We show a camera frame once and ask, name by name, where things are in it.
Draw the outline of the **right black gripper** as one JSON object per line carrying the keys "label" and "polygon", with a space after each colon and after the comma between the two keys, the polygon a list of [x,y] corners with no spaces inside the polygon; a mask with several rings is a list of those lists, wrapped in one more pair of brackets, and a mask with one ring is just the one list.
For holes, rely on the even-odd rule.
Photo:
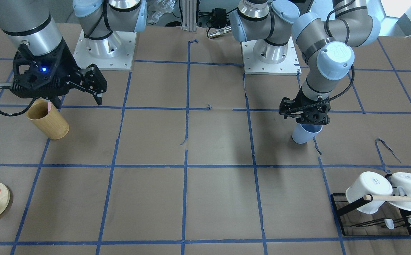
{"label": "right black gripper", "polygon": [[102,106],[102,93],[107,91],[107,81],[97,65],[81,69],[65,40],[50,53],[34,56],[28,43],[19,45],[13,60],[14,82],[10,91],[20,98],[48,98],[60,110],[62,100],[70,89],[78,89],[93,95]]}

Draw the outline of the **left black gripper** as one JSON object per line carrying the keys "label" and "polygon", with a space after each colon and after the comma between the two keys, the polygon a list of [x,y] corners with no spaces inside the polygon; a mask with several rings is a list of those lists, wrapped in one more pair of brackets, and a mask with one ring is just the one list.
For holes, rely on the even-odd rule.
{"label": "left black gripper", "polygon": [[297,123],[327,125],[330,122],[330,99],[311,100],[299,90],[294,100],[284,97],[279,106],[279,114],[286,119],[292,117]]}

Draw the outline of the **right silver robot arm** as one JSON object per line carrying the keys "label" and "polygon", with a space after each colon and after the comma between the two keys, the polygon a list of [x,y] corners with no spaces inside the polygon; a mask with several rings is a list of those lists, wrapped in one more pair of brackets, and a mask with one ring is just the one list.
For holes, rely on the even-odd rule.
{"label": "right silver robot arm", "polygon": [[74,0],[72,11],[82,27],[75,51],[44,0],[0,0],[0,29],[17,49],[14,79],[0,83],[0,90],[31,99],[31,104],[38,98],[50,100],[60,108],[59,97],[76,89],[102,105],[107,81],[101,69],[131,69],[134,46],[128,44],[144,31],[147,2]]}

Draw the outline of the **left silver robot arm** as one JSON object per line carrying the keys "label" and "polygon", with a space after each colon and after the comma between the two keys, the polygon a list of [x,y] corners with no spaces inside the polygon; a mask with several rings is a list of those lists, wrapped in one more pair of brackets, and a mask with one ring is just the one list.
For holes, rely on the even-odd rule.
{"label": "left silver robot arm", "polygon": [[331,92],[348,73],[354,74],[353,48],[369,45],[380,34],[380,21],[370,16],[365,0],[334,0],[334,20],[316,13],[300,14],[289,0],[242,0],[230,13],[233,37],[254,41],[249,57],[263,67],[279,67],[289,42],[297,44],[309,73],[294,99],[280,102],[279,114],[297,123],[327,125]]}

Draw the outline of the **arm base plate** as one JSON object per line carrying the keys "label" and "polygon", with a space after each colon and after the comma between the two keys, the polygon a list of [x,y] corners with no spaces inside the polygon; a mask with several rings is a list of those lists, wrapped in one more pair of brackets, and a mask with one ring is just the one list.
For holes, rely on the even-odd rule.
{"label": "arm base plate", "polygon": [[292,38],[286,45],[273,46],[265,40],[241,42],[245,74],[301,75]]}
{"label": "arm base plate", "polygon": [[80,68],[91,64],[100,70],[131,71],[137,33],[114,31],[110,37],[92,40],[81,31],[73,56]]}

